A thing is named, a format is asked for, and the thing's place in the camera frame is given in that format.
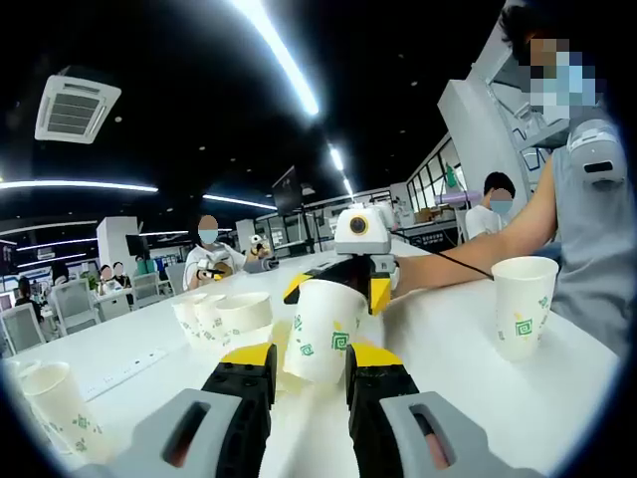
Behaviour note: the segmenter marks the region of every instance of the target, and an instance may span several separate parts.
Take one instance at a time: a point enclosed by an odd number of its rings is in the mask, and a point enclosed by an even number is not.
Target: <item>gray gripper housing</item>
[[[379,400],[394,434],[405,478],[539,478],[527,468],[512,468],[489,450],[487,433],[438,393],[429,391]],[[424,416],[451,466],[434,466],[425,434],[416,419]]]
[[[185,389],[139,422],[132,433],[132,445],[108,465],[86,465],[79,478],[210,478],[230,421],[242,398],[209,391]],[[166,454],[188,426],[189,417],[203,416],[181,467],[166,460]]]

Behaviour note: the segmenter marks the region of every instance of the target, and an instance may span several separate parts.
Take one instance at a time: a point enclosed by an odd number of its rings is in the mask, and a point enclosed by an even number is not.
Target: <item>monitor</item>
[[[141,256],[143,259],[150,257],[148,241],[144,236],[126,234],[126,245],[128,246],[128,254],[132,257]]]
[[[301,208],[303,194],[294,166],[272,185],[272,194],[279,215],[292,214],[296,209]]]

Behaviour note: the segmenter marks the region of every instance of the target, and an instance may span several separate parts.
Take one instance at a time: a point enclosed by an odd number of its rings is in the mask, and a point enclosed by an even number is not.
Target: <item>gray t-shirt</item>
[[[551,308],[622,356],[637,273],[631,183],[587,184],[566,147],[552,157],[562,266]]]

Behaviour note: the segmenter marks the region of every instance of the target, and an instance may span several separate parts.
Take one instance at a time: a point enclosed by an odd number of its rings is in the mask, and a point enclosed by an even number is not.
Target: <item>screen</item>
[[[141,256],[144,259],[148,258],[148,242],[145,237],[126,234],[126,245],[128,246],[128,254],[131,256]]]
[[[17,274],[15,246],[0,242],[0,276]]]
[[[301,185],[294,166],[273,184],[272,194],[280,215],[291,214],[303,205]]]

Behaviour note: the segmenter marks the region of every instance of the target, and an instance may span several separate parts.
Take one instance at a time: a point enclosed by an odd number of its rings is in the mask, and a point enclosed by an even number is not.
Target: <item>shelf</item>
[[[568,119],[559,119],[550,126],[545,127],[518,146],[518,151],[524,151],[530,147],[543,147],[556,149],[564,146],[568,140]]]

